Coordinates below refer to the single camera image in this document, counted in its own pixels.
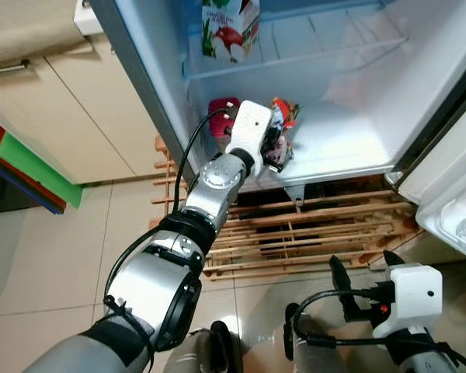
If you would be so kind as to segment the dark red small container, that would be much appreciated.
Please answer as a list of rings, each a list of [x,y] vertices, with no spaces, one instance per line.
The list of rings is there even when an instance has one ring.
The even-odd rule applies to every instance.
[[[229,141],[235,122],[236,111],[240,107],[241,100],[238,97],[219,97],[208,103],[209,113],[216,110],[225,110],[225,113],[216,114],[209,120],[209,131],[217,140]]]

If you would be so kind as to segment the cream kitchen cabinet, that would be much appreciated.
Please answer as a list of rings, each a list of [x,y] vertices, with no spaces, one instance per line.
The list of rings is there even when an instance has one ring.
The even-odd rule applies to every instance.
[[[27,60],[0,74],[0,127],[74,184],[162,173],[158,129],[105,35]]]

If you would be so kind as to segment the green flat board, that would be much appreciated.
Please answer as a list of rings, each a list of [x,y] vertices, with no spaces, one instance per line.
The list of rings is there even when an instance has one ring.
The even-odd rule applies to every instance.
[[[0,159],[12,164],[17,170],[37,181],[39,185],[73,208],[80,206],[81,186],[63,177],[9,132],[3,135],[2,142],[0,142]]]

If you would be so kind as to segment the green red juice carton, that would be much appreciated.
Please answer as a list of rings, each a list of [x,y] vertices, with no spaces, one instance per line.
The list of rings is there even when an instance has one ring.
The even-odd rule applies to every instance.
[[[202,0],[202,57],[242,63],[260,32],[260,0]]]

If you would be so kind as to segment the robot right leg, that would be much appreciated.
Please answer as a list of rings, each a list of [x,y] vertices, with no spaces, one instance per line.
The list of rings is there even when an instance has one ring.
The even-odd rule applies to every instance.
[[[289,303],[283,324],[283,351],[292,362],[292,373],[348,373],[343,356],[335,348],[308,345],[294,334],[292,316],[299,308],[297,303]]]

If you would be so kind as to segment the wooden slatted pallet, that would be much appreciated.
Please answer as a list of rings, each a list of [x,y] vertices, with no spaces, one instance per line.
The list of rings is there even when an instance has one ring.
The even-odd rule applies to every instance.
[[[209,281],[367,269],[422,233],[412,203],[382,176],[241,194],[205,259]]]

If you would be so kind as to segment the robot left leg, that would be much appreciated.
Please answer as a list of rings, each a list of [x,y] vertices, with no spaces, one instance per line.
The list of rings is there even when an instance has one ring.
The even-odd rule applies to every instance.
[[[223,321],[191,331],[173,349],[163,373],[241,373],[233,334]]]

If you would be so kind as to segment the colourful snack packet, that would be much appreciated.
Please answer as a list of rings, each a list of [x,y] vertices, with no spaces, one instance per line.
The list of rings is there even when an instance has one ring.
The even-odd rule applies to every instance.
[[[298,106],[298,104],[287,102],[287,100],[281,99],[280,97],[275,97],[275,99],[273,99],[272,101],[272,106],[270,107],[270,109],[273,111],[273,115],[268,128],[282,129],[283,134],[287,136],[287,132],[290,129],[296,127],[296,119],[298,111],[300,111],[300,106]],[[287,138],[287,141],[289,141],[290,159],[292,159],[292,143],[290,143],[289,138]]]

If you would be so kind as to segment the white fridge shelf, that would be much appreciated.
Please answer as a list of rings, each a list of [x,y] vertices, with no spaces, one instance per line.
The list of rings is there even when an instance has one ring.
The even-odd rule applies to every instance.
[[[336,16],[314,13],[261,22],[261,29],[264,35],[258,54],[251,53],[246,61],[240,63],[189,56],[183,62],[184,77],[219,77],[232,72],[344,54],[355,54],[358,61],[367,64],[382,54],[392,52],[408,39],[392,18],[381,12],[364,17],[355,17],[351,12]]]

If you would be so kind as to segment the white fridge door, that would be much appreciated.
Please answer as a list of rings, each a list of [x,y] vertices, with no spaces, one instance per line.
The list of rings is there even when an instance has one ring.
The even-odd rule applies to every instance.
[[[399,193],[418,206],[421,227],[466,256],[466,242],[454,234],[466,218],[466,110],[404,178]]]

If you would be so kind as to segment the white plastic box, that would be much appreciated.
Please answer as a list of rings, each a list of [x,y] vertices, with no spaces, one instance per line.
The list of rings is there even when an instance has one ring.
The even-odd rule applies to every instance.
[[[82,36],[104,33],[89,0],[76,0],[73,21]]]

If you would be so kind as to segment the silver open fridge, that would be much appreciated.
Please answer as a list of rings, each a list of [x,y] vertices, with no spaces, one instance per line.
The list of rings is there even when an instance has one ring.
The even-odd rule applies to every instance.
[[[201,56],[202,0],[89,0],[158,134],[174,159],[190,147],[186,177],[218,153],[200,122],[219,97],[298,104],[292,159],[244,191],[283,188],[406,167],[434,134],[431,120],[466,78],[466,0],[260,0],[261,22],[312,14],[383,13],[408,39],[364,64],[355,54],[187,79]]]

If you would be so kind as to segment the robot leg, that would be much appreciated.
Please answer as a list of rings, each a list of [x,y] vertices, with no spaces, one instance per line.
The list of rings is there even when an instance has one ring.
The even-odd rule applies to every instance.
[[[173,349],[163,373],[241,373],[233,334],[223,321],[191,331]]]
[[[343,356],[335,348],[308,345],[294,334],[292,316],[299,308],[297,303],[289,303],[283,324],[283,351],[292,362],[292,373],[348,373]]]

